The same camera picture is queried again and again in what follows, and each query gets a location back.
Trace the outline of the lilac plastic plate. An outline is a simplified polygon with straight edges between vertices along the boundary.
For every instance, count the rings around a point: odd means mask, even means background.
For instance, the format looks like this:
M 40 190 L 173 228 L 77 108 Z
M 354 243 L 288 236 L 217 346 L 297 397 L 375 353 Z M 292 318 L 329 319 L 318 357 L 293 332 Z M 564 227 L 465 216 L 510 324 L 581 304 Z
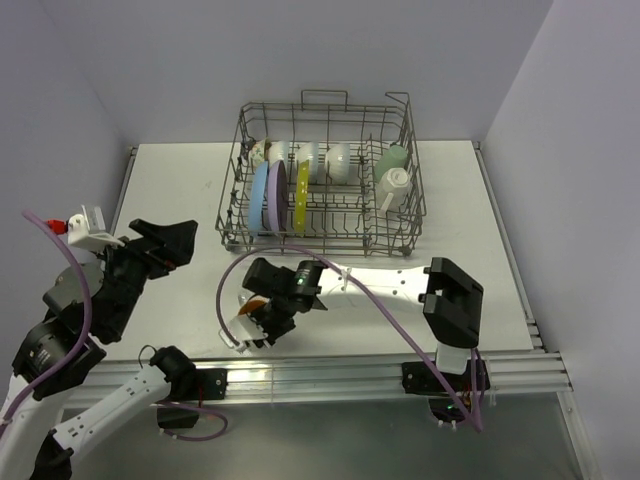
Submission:
M 285 162 L 275 161 L 269 168 L 267 181 L 267 216 L 269 228 L 275 234 L 286 229 L 288 184 Z

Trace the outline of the floral mug orange inside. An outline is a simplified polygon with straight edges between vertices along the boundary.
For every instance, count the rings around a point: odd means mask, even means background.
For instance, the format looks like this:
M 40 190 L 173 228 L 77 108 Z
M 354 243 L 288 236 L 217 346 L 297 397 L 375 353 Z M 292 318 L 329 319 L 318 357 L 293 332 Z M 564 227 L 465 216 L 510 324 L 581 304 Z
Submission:
M 254 295 L 240 307 L 238 315 L 249 315 L 267 303 L 268 299 L 265 299 L 263 296 Z

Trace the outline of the white bowl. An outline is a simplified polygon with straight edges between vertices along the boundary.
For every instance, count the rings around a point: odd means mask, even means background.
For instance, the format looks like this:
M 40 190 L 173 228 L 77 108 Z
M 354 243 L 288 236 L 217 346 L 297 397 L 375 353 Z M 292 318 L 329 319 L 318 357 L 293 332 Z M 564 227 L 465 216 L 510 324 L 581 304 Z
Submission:
M 296 152 L 296 162 L 298 164 L 308 163 L 309 181 L 315 183 L 319 168 L 319 143 L 311 141 L 303 144 Z
M 275 164 L 277 161 L 287 163 L 289 158 L 289 150 L 290 143 L 288 141 L 273 142 L 268 152 L 269 163 Z
M 333 183 L 346 184 L 349 179 L 350 144 L 340 143 L 331 147 L 325 155 L 325 170 Z

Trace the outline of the floral painted bowl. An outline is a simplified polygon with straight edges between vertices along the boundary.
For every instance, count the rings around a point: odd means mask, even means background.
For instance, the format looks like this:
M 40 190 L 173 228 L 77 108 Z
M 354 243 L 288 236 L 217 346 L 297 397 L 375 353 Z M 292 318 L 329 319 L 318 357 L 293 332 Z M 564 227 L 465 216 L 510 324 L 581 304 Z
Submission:
M 269 161 L 270 148 L 271 140 L 268 137 L 254 143 L 249 152 L 249 162 L 253 168 L 258 168 L 264 162 Z

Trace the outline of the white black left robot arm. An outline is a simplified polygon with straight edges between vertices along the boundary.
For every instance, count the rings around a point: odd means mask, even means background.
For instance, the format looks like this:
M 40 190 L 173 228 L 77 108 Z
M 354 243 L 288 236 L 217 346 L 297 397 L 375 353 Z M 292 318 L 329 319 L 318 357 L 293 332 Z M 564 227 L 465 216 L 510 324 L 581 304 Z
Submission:
M 194 410 L 202 372 L 177 347 L 155 351 L 123 386 L 80 415 L 56 418 L 72 393 L 121 340 L 145 284 L 190 263 L 198 224 L 131 222 L 137 238 L 116 238 L 101 221 L 26 218 L 69 262 L 44 294 L 45 318 L 23 340 L 1 409 L 1 476 L 68 479 L 86 453 L 152 404 Z

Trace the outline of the cream white mug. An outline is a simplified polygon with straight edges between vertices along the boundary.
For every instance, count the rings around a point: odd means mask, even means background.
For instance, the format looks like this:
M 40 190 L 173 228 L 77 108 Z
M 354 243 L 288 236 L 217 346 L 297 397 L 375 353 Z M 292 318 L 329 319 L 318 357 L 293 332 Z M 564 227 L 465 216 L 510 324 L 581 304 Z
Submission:
M 410 190 L 411 179 L 403 168 L 387 170 L 376 185 L 375 197 L 378 213 L 382 216 L 395 212 L 403 205 Z

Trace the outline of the blue plastic plate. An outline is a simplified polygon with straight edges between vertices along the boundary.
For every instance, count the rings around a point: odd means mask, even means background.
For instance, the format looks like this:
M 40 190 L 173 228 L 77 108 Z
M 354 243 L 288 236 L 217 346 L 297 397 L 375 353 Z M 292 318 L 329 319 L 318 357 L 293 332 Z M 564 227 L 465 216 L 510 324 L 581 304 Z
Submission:
M 268 172 L 269 163 L 264 161 L 256 168 L 251 186 L 248 229 L 252 237 L 257 236 L 262 229 L 263 202 L 268 180 Z

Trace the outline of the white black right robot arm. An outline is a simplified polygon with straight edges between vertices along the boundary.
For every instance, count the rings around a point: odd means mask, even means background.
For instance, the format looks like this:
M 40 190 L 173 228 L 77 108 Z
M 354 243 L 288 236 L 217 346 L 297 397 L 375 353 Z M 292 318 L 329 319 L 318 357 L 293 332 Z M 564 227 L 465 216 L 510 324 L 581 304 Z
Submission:
M 432 370 L 438 386 L 490 385 L 478 352 L 484 288 L 448 258 L 399 270 L 329 267 L 318 260 L 290 269 L 257 258 L 242 286 L 251 294 L 235 318 L 243 347 L 273 346 L 294 329 L 298 314 L 382 305 L 423 315 L 436 340 Z

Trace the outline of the green polka-dot plate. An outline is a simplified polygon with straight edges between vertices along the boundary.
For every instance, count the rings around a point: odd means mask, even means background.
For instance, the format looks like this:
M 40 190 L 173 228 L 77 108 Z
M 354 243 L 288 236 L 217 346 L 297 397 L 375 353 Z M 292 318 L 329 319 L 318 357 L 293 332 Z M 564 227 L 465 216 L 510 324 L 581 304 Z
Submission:
M 310 162 L 302 161 L 297 168 L 295 209 L 293 227 L 296 234 L 303 234 L 306 228 L 307 196 L 309 186 Z

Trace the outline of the green cup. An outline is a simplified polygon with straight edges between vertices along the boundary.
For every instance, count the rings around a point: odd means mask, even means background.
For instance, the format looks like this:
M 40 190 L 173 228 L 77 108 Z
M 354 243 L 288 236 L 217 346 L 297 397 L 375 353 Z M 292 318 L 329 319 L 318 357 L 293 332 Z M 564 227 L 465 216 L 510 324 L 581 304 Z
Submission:
M 374 174 L 377 180 L 380 180 L 390 169 L 404 169 L 406 167 L 407 159 L 408 152 L 403 146 L 398 144 L 391 145 L 384 151 L 374 167 Z

